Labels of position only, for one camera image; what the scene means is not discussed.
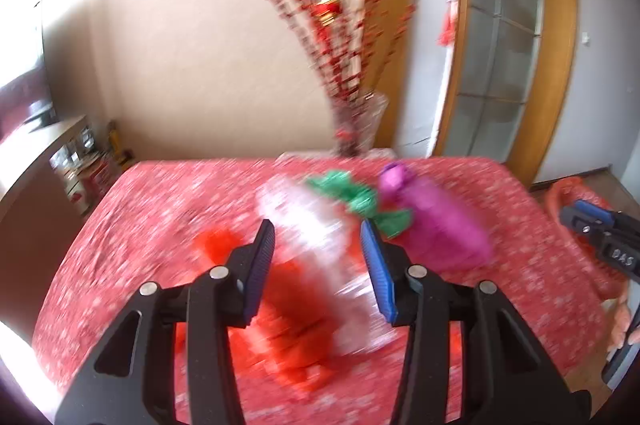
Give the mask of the person's right hand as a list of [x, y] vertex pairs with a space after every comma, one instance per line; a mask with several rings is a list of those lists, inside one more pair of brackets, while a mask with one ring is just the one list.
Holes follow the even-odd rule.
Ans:
[[608, 351], [620, 349], [623, 345], [636, 345], [640, 341], [640, 331], [635, 327], [632, 331], [631, 315], [627, 307], [628, 289], [624, 288], [618, 298], [618, 303], [614, 315], [613, 326], [608, 338]]

